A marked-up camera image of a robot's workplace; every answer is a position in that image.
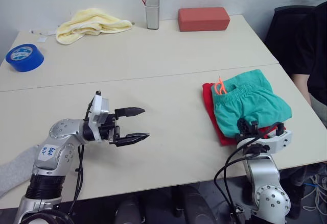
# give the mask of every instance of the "person's arm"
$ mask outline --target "person's arm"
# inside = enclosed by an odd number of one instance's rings
[[[311,100],[310,100],[310,95],[308,91],[308,79],[309,75],[308,74],[292,74],[292,81],[298,88],[298,90],[302,93],[302,95],[305,97],[307,102],[311,106]]]

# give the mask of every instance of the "tape roll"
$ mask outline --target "tape roll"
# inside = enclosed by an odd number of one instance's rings
[[[27,72],[42,64],[44,56],[33,44],[22,44],[6,55],[6,61],[19,72]]]

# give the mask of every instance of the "green shorts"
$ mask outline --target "green shorts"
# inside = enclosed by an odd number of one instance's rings
[[[211,87],[214,113],[221,132],[230,138],[240,133],[237,121],[258,121],[258,128],[292,117],[290,106],[272,88],[258,69],[239,74],[223,82],[227,94],[218,95]]]

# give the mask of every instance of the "white table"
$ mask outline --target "white table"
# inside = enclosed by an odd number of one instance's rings
[[[0,66],[0,91],[81,84],[277,63],[242,15],[230,17],[226,31],[180,32],[177,20],[159,30],[137,25],[118,34],[84,36],[71,45],[19,33],[12,47],[35,44],[44,62],[30,72]]]
[[[259,66],[275,94],[292,108],[286,121],[293,142],[274,155],[278,168],[327,160],[327,130],[279,64]],[[2,148],[0,164],[41,143],[53,123],[82,118],[96,90],[109,98],[109,108],[136,106],[137,117],[118,120],[122,135],[148,132],[136,145],[116,148],[90,143],[85,148],[84,184],[80,199],[210,180],[234,146],[222,147],[202,101],[202,84],[226,80],[253,68],[235,68],[176,76],[75,84],[0,92]],[[75,158],[64,183],[63,201],[73,199],[78,165]],[[242,164],[229,176],[244,175]],[[0,199],[0,208],[17,207],[28,182]]]

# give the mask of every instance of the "red foam block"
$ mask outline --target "red foam block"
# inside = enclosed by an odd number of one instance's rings
[[[179,30],[182,32],[225,30],[229,21],[223,7],[183,8],[178,11]]]

